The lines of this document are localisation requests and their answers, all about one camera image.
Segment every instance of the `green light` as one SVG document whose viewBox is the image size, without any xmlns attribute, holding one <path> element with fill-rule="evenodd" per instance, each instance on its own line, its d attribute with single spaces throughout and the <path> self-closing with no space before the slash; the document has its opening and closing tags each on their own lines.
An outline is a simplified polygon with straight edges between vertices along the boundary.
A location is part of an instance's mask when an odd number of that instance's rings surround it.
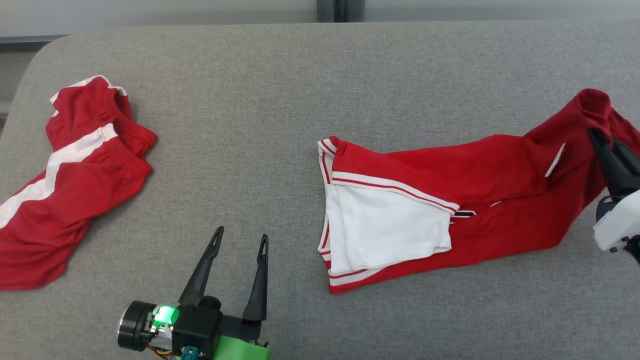
<svg viewBox="0 0 640 360">
<path fill-rule="evenodd" d="M 178 312 L 171 306 L 161 306 L 154 317 L 154 323 L 167 323 L 173 325 L 178 319 Z"/>
</svg>

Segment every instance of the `white robot part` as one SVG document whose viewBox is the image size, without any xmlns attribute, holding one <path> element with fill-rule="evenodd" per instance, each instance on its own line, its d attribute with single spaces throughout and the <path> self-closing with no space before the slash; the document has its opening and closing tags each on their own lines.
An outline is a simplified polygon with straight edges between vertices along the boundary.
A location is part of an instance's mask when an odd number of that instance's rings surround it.
<svg viewBox="0 0 640 360">
<path fill-rule="evenodd" d="M 602 250 L 622 249 L 623 238 L 640 234 L 640 190 L 620 200 L 594 226 L 593 234 Z"/>
</svg>

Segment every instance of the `red pants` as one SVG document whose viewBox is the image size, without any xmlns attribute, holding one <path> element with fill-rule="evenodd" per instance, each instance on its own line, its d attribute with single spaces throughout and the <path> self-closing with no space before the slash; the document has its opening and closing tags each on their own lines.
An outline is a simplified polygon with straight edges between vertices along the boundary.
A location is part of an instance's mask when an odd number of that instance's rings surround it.
<svg viewBox="0 0 640 360">
<path fill-rule="evenodd" d="M 0 290 L 57 279 L 91 219 L 136 195 L 154 133 L 132 121 L 124 89 L 96 76 L 60 90 L 46 171 L 0 206 Z"/>
<path fill-rule="evenodd" d="M 525 136 L 389 154 L 319 142 L 330 292 L 558 245 L 605 188 L 590 127 L 640 152 L 640 133 L 593 89 Z"/>
</svg>

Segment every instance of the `gray fabric surface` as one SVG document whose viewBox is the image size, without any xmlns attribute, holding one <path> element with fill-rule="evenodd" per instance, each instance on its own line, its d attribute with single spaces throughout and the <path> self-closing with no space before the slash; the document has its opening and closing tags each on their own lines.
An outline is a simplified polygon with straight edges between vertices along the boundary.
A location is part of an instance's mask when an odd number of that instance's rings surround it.
<svg viewBox="0 0 640 360">
<path fill-rule="evenodd" d="M 0 199 L 44 169 L 48 99 L 96 74 L 159 141 L 141 193 L 97 218 L 54 283 L 0 292 L 2 358 L 152 359 L 116 345 L 134 299 L 175 302 L 218 225 L 208 293 L 240 315 L 271 237 L 275 359 L 637 359 L 640 268 L 601 252 L 594 209 L 560 246 L 333 296 L 316 247 L 315 141 L 386 152 L 522 135 L 580 89 L 640 126 L 640 23 L 134 28 L 33 60 L 0 138 Z"/>
</svg>

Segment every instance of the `red garment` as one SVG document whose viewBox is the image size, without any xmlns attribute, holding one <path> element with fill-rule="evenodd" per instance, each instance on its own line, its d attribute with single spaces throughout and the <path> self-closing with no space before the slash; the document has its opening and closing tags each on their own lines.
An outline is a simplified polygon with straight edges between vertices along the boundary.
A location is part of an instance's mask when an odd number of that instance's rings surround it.
<svg viewBox="0 0 640 360">
<path fill-rule="evenodd" d="M 60 90 L 46 171 L 0 206 L 0 290 L 44 286 L 65 270 L 91 219 L 136 195 L 156 135 L 132 121 L 124 89 L 96 76 Z"/>
<path fill-rule="evenodd" d="M 330 292 L 343 293 L 408 274 L 466 266 L 558 245 L 576 217 L 605 188 L 588 136 L 590 127 L 601 129 L 607 136 L 615 135 L 640 152 L 640 133 L 611 108 L 605 93 L 593 89 L 581 91 L 559 113 L 525 136 L 493 135 L 464 145 L 389 154 L 336 137 L 323 140 L 319 148 L 328 215 L 318 250 L 329 269 Z M 363 213 L 372 213 L 362 206 L 375 206 L 377 195 L 336 195 L 336 188 L 345 186 L 381 190 L 380 193 L 391 191 L 431 202 L 432 207 L 452 215 L 450 242 L 446 238 L 436 241 L 434 248 L 440 250 L 423 258 L 415 256 L 400 263 L 394 263 L 393 258 L 384 259 L 391 265 L 367 267 L 363 261 L 377 260 L 379 254 L 369 258 L 371 254 L 363 255 L 376 249 L 368 249 L 369 239 L 359 239 L 353 231 L 348 238 L 349 228 L 369 221 L 358 229 L 366 230 L 378 222 L 390 221 L 387 217 L 393 213 L 386 212 L 374 221 L 362 219 Z M 332 217 L 338 219 L 340 234 L 333 233 Z M 423 233 L 415 232 L 415 246 L 428 241 Z M 346 243 L 341 245 L 346 250 L 339 251 L 350 251 L 347 257 L 341 255 L 340 263 L 348 267 L 355 261 L 358 267 L 352 269 L 358 270 L 332 272 L 332 258 L 336 259 L 334 236 Z M 380 254 L 392 252 L 397 242 L 393 232 L 384 236 L 388 245 L 377 249 Z"/>
</svg>

